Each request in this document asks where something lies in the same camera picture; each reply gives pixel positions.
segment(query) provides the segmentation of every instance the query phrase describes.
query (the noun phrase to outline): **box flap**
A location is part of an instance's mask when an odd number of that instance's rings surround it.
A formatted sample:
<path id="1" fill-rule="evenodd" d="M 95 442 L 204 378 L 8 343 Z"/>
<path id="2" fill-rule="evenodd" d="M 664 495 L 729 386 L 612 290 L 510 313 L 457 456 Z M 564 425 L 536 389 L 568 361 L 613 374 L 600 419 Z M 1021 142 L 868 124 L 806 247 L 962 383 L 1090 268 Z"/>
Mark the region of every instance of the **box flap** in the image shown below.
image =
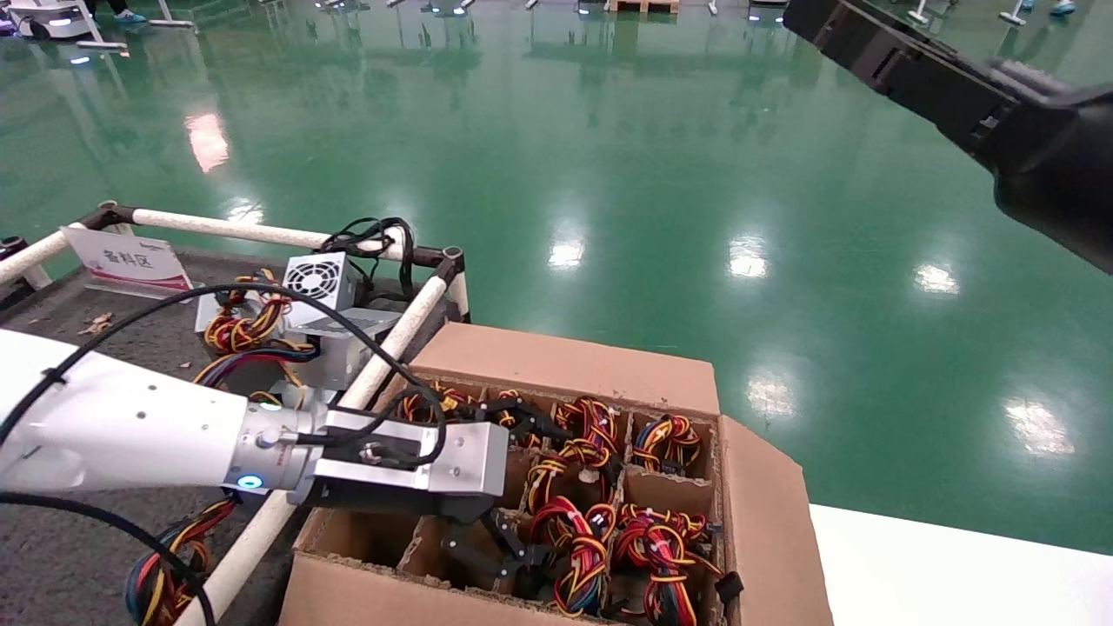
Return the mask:
<path id="1" fill-rule="evenodd" d="M 587 341 L 449 323 L 411 369 L 551 393 L 575 389 L 618 404 L 719 415 L 710 363 Z"/>
<path id="2" fill-rule="evenodd" d="M 368 624 L 453 624 L 492 626 L 585 626 L 540 610 L 522 613 L 520 601 L 492 601 L 491 595 L 442 590 L 306 554 L 294 556 L 278 626 L 367 626 Z"/>
<path id="3" fill-rule="evenodd" d="M 802 469 L 727 415 L 719 440 L 727 566 L 746 586 L 730 623 L 834 624 Z"/>

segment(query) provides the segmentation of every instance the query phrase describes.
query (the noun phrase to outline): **white table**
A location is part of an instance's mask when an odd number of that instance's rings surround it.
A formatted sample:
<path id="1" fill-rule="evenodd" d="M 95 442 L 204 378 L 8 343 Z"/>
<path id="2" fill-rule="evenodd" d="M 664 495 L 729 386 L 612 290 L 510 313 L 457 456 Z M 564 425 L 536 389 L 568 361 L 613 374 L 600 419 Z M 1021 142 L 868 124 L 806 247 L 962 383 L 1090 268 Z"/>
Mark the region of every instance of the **white table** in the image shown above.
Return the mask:
<path id="1" fill-rule="evenodd" d="M 838 626 L 1113 625 L 1113 557 L 817 505 L 811 521 Z"/>

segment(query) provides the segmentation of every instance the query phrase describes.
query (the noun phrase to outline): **epoxy floor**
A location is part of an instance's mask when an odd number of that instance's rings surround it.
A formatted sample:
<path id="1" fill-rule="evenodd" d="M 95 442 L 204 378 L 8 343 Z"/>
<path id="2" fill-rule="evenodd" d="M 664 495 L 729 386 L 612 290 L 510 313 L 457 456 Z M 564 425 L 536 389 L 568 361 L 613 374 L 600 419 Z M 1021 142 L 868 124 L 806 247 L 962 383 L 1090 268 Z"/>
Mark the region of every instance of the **epoxy floor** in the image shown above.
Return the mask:
<path id="1" fill-rule="evenodd" d="M 467 251 L 479 323 L 713 362 L 723 410 L 816 502 L 1113 554 L 1113 280 L 1002 216 L 930 126 L 775 12 L 383 4 L 195 3 L 175 13 L 196 37 L 106 29 L 129 58 L 0 40 L 0 231 L 106 198 L 317 231 L 400 215 Z M 1113 6 L 1011 33 L 1007 4 L 929 28 L 1113 79 Z"/>

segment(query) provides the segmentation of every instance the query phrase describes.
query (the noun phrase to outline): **cardboard scrap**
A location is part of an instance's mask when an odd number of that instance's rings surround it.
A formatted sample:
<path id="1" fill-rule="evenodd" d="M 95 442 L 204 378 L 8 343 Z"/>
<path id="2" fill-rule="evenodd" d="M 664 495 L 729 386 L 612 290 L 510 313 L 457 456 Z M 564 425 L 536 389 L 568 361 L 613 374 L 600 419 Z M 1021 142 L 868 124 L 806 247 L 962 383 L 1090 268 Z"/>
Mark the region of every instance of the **cardboard scrap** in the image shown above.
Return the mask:
<path id="1" fill-rule="evenodd" d="M 109 313 L 101 313 L 100 315 L 97 315 L 92 320 L 86 320 L 85 322 L 87 324 L 89 324 L 89 326 L 87 329 L 85 329 L 83 331 L 79 331 L 77 334 L 79 334 L 79 335 L 99 335 L 101 332 L 105 331 L 105 329 L 107 329 L 108 326 L 112 325 L 112 314 L 111 314 L 111 312 L 109 312 Z"/>

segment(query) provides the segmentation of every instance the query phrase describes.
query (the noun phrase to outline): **cable tie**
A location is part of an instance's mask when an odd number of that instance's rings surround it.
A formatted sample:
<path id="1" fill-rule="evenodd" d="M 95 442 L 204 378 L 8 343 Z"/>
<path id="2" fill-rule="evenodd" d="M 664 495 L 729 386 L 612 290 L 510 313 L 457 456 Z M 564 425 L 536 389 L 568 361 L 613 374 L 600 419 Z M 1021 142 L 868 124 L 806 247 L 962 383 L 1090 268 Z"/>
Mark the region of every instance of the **cable tie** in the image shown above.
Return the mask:
<path id="1" fill-rule="evenodd" d="M 50 384 L 60 384 L 62 387 L 69 384 L 69 381 L 58 373 L 57 368 L 47 368 L 46 370 L 42 370 L 42 378 L 50 381 Z"/>

